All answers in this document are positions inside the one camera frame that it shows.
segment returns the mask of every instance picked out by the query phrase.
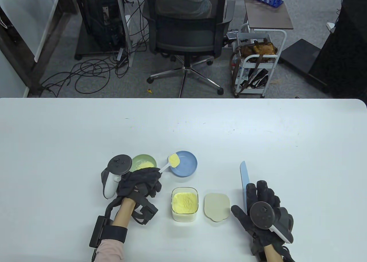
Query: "blue knife blade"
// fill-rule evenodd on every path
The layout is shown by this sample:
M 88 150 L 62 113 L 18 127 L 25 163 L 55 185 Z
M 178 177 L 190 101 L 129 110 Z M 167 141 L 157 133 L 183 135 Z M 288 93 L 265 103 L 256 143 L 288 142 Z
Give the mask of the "blue knife blade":
M 243 190 L 243 202 L 245 204 L 245 213 L 247 214 L 247 202 L 246 202 L 246 185 L 250 183 L 249 173 L 247 172 L 247 167 L 245 161 L 240 164 L 241 180 L 242 180 L 242 190 Z

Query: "office chair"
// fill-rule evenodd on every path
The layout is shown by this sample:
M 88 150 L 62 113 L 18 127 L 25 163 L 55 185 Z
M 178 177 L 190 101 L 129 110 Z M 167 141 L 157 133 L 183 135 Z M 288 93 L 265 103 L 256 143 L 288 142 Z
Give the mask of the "office chair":
M 235 1 L 228 1 L 224 14 L 225 0 L 209 0 L 210 13 L 205 18 L 182 17 L 182 12 L 161 13 L 165 7 L 162 0 L 145 0 L 143 17 L 149 25 L 149 49 L 152 53 L 166 53 L 174 55 L 182 64 L 182 67 L 151 75 L 147 82 L 153 83 L 154 79 L 162 75 L 183 71 L 183 79 L 179 97 L 185 84 L 188 73 L 194 73 L 198 77 L 210 82 L 218 88 L 217 93 L 222 95 L 224 90 L 202 75 L 193 66 L 207 62 L 213 63 L 213 59 L 222 53 L 223 37 L 228 31 L 235 11 Z M 191 63 L 192 56 L 211 56 L 199 62 Z

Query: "brown bag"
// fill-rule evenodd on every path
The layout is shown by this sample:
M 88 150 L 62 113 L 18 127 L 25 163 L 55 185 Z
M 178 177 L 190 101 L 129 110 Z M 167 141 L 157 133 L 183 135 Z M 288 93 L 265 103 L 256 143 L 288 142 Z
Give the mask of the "brown bag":
M 255 65 L 255 69 L 253 70 L 253 73 L 251 74 L 247 82 L 241 87 L 241 90 L 239 93 L 242 93 L 242 91 L 246 89 L 247 86 L 251 83 L 252 78 L 256 74 L 260 63 L 266 63 L 269 60 L 271 60 L 271 58 L 264 58 L 263 56 L 264 55 L 276 55 L 277 52 L 278 52 L 278 48 L 275 47 L 273 43 L 268 42 L 266 38 L 264 38 L 264 42 L 259 43 L 257 41 L 254 41 L 254 43 L 252 44 L 237 47 L 236 50 L 232 53 L 232 56 L 229 60 L 229 68 L 231 70 L 231 75 L 232 75 L 233 89 L 235 89 L 235 86 L 236 86 L 235 85 L 236 78 L 237 78 L 238 70 L 239 70 L 240 63 L 241 63 L 240 54 L 241 54 L 241 58 L 243 59 L 251 55 L 259 55 L 259 57 L 249 59 L 249 62 L 256 63 L 256 65 Z M 237 55 L 237 60 L 236 60 L 235 68 L 232 72 L 232 61 L 235 55 Z

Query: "blue plate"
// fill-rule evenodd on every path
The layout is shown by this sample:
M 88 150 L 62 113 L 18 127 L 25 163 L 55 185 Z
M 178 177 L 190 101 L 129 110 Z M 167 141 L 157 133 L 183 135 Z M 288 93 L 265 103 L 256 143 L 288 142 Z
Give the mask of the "blue plate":
M 189 151 L 178 151 L 176 154 L 180 158 L 180 164 L 177 167 L 171 167 L 172 172 L 181 178 L 192 175 L 198 167 L 198 160 L 194 154 Z

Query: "white wall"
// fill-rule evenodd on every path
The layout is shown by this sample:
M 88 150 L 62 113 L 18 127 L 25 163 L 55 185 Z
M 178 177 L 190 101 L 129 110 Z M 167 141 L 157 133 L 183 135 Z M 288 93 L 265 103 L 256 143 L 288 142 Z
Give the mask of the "white wall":
M 28 88 L 0 51 L 0 98 L 22 98 Z
M 58 0 L 0 0 L 0 6 L 38 61 Z

